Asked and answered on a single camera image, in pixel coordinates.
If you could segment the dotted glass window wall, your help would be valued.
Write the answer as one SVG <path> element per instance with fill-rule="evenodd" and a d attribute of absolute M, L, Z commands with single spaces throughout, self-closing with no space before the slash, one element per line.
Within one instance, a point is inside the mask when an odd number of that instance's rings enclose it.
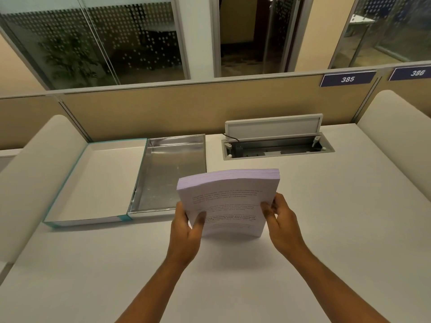
<path fill-rule="evenodd" d="M 431 0 L 355 0 L 329 69 L 431 61 Z"/>
<path fill-rule="evenodd" d="M 0 31 L 46 90 L 56 89 L 37 42 L 59 28 L 89 38 L 108 73 L 99 86 L 182 81 L 190 79 L 190 71 L 177 3 L 0 0 Z"/>

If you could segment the person's left hand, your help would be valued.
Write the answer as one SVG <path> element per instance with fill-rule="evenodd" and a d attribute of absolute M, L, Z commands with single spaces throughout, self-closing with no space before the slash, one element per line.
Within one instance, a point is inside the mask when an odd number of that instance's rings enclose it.
<path fill-rule="evenodd" d="M 191 238 L 191 229 L 186 211 L 179 201 L 171 223 L 170 241 L 166 260 L 184 270 L 195 258 L 200 248 L 201 238 Z"/>

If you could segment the person's right hand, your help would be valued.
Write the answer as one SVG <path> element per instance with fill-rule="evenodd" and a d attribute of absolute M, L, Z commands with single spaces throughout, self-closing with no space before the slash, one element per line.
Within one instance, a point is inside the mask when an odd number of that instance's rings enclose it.
<path fill-rule="evenodd" d="M 277 217 L 277 228 L 268 229 L 274 247 L 290 262 L 308 248 L 300 231 L 296 214 L 290 209 L 284 196 L 276 193 L 271 204 Z"/>

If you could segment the person's left forearm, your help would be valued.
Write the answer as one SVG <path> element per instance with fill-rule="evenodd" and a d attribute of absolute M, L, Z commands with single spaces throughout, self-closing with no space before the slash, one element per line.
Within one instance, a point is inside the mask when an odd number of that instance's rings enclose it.
<path fill-rule="evenodd" d="M 115 323 L 160 323 L 180 276 L 194 256 L 167 256 Z"/>

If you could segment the white rounded desk side divider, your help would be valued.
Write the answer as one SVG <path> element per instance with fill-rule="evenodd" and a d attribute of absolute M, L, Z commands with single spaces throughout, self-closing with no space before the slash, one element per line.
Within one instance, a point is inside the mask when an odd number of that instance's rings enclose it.
<path fill-rule="evenodd" d="M 1 262 L 16 261 L 87 145 L 55 115 L 0 172 Z"/>
<path fill-rule="evenodd" d="M 431 118 L 395 92 L 383 90 L 357 125 L 431 201 Z"/>

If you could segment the beige desk partition panel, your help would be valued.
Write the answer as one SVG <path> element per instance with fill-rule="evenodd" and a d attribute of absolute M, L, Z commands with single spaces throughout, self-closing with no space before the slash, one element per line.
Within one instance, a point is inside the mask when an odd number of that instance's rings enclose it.
<path fill-rule="evenodd" d="M 65 116 L 88 142 L 92 141 L 61 95 L 0 98 L 0 150 L 23 148 L 58 114 Z"/>
<path fill-rule="evenodd" d="M 398 64 L 384 64 L 371 67 L 371 69 L 376 70 L 377 80 L 372 84 L 368 94 L 353 116 L 351 123 L 357 124 L 359 122 L 374 97 L 383 90 L 391 90 L 395 92 L 408 103 L 412 104 L 422 113 L 431 118 L 431 77 L 402 81 L 390 81 L 390 77 L 396 69 L 412 67 L 428 67 L 431 69 L 431 60 Z"/>
<path fill-rule="evenodd" d="M 60 98 L 93 141 L 224 132 L 229 120 L 323 114 L 350 123 L 377 82 L 321 87 L 323 75 L 65 93 Z"/>

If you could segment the silver-lined box tray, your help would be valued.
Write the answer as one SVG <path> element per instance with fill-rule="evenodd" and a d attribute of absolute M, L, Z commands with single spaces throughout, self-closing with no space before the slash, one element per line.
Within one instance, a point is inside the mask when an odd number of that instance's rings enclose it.
<path fill-rule="evenodd" d="M 178 180 L 206 171 L 204 134 L 149 139 L 128 215 L 132 219 L 172 216 L 180 201 Z"/>

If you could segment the white box lid teal edge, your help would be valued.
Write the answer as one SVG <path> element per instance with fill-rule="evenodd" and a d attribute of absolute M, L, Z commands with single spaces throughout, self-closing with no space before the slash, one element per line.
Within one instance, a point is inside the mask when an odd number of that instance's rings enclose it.
<path fill-rule="evenodd" d="M 148 139 L 89 143 L 42 222 L 54 229 L 129 222 Z"/>

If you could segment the blue number sign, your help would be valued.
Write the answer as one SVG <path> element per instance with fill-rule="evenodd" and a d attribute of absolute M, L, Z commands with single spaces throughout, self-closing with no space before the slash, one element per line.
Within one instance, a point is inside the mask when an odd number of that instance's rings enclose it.
<path fill-rule="evenodd" d="M 431 78 L 431 64 L 422 66 L 396 67 L 388 81 L 406 81 Z"/>
<path fill-rule="evenodd" d="M 376 73 L 376 70 L 365 70 L 325 74 L 321 80 L 320 87 L 369 84 Z"/>

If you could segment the person's right forearm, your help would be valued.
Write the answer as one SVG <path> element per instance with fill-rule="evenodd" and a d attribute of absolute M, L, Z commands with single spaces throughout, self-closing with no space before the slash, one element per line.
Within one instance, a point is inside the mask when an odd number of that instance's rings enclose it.
<path fill-rule="evenodd" d="M 306 246 L 282 254 L 307 283 L 331 323 L 390 323 Z"/>

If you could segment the green potted plant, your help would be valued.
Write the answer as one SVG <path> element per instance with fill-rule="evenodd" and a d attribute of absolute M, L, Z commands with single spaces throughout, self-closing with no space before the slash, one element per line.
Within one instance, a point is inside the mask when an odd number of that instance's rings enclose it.
<path fill-rule="evenodd" d="M 99 86 L 108 77 L 89 38 L 76 29 L 51 30 L 37 46 L 55 89 Z"/>

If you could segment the glass door with metal frame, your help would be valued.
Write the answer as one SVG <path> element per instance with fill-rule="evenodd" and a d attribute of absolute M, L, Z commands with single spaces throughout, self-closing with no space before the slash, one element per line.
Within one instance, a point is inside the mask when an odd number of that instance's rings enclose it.
<path fill-rule="evenodd" d="M 215 77 L 294 72 L 314 0 L 209 0 Z"/>

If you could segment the stack of printed paper sheets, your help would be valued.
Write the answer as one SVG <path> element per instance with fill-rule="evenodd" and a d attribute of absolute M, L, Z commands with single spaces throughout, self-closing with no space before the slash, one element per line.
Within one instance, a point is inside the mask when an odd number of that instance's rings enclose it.
<path fill-rule="evenodd" d="M 261 203 L 272 203 L 280 178 L 278 168 L 223 170 L 180 178 L 176 190 L 191 225 L 206 213 L 202 237 L 259 238 L 266 225 Z"/>

